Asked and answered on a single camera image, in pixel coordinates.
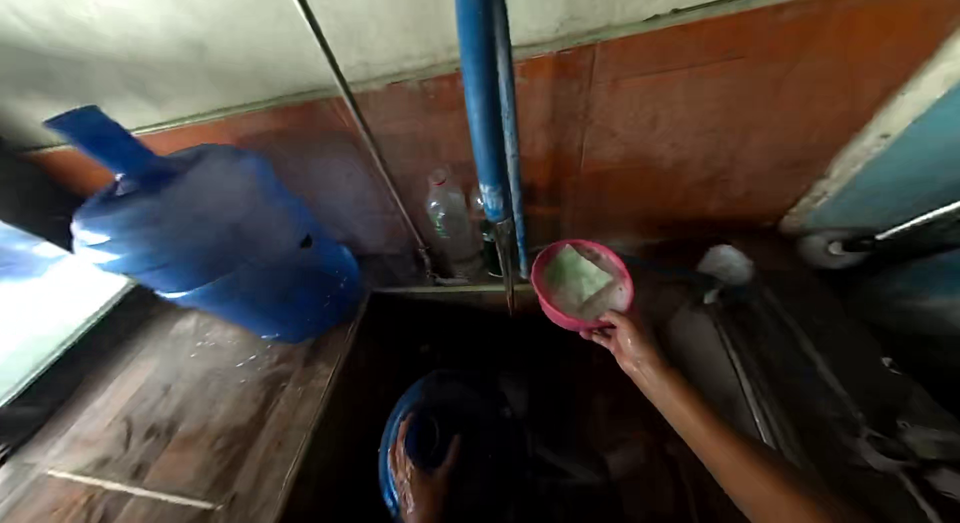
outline wet countertop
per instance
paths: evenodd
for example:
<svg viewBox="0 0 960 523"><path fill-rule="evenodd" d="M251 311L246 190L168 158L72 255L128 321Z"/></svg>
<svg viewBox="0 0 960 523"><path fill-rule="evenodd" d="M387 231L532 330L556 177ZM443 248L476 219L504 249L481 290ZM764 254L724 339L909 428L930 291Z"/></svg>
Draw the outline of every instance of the wet countertop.
<svg viewBox="0 0 960 523"><path fill-rule="evenodd" d="M195 310L152 307L0 467L0 521L280 517L357 321L270 344Z"/></svg>

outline wet hand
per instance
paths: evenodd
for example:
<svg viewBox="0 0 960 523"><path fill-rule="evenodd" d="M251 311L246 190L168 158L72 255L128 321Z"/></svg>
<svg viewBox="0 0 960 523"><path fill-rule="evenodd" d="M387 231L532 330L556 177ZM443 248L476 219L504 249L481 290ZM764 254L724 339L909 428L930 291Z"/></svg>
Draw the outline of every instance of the wet hand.
<svg viewBox="0 0 960 523"><path fill-rule="evenodd" d="M460 435L454 436L450 442L443 464L432 472L427 471L417 467L404 448L411 417L407 416L400 423L397 440L390 446L390 474L394 478L403 521L435 523L440 520L444 507L443 499L450 485L450 469L460 452Z"/></svg>
<svg viewBox="0 0 960 523"><path fill-rule="evenodd" d="M655 372L666 367L646 331L623 313L610 310L600 320L613 324L611 328L584 330L580 336L606 348L616 358L623 372L634 382L649 381Z"/></svg>

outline blue pipe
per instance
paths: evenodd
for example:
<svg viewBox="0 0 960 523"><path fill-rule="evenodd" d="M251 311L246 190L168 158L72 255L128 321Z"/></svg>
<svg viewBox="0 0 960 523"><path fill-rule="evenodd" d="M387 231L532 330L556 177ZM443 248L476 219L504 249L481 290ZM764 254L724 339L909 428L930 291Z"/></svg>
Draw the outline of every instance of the blue pipe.
<svg viewBox="0 0 960 523"><path fill-rule="evenodd" d="M507 178L510 180L510 206L513 213L513 231L516 234L516 252L520 276L530 279L527 260L527 229L523 223L523 193L521 184L521 146L517 134L517 97L514 93L514 57L510 45L510 21L507 18L507 0L493 0L493 36L496 44L496 73L499 79L500 118L503 123L503 148L507 159Z"/></svg>
<svg viewBox="0 0 960 523"><path fill-rule="evenodd" d="M455 3L473 159L486 219L499 223L509 215L504 199L510 195L510 189L504 187L506 164L496 72L495 5L494 0L455 0Z"/></svg>

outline dark drain area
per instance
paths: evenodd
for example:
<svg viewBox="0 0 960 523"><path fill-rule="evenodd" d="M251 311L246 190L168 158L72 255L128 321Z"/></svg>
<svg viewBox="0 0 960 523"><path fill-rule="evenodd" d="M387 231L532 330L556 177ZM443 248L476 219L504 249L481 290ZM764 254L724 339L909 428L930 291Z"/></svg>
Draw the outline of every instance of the dark drain area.
<svg viewBox="0 0 960 523"><path fill-rule="evenodd" d="M608 352L538 311L384 294L367 308L283 521L389 521L380 436L401 394L436 369L490 378L522 422L530 470L511 520L742 520Z"/></svg>

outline pink bowl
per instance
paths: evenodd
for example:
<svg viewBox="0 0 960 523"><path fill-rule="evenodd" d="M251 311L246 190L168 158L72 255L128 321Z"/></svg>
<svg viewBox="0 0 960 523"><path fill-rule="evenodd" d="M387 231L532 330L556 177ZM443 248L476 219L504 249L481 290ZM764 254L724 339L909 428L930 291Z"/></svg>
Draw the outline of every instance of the pink bowl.
<svg viewBox="0 0 960 523"><path fill-rule="evenodd" d="M570 316L550 303L550 293L546 286L546 266L550 263L550 260L557 256L560 249L567 245L572 246L577 250L577 253L580 253L584 258L596 264L600 269L613 275L614 280L622 285L621 291L617 294L618 298L613 307L614 309L625 311L630 308L630 304L634 300L634 280L630 277L627 266L623 263L623 260L617 256L617 253L614 253L599 243L585 239L563 239L551 243L546 249L540 251L539 255L536 255L536 260L534 260L533 270L530 274L530 283L533 283L534 291L537 292L536 297L540 300L540 308L543 309L543 313L546 314L546 317L552 320L554 324L567 330L580 332L581 330L607 328L610 326L607 322L600 320L583 320L582 318Z"/></svg>

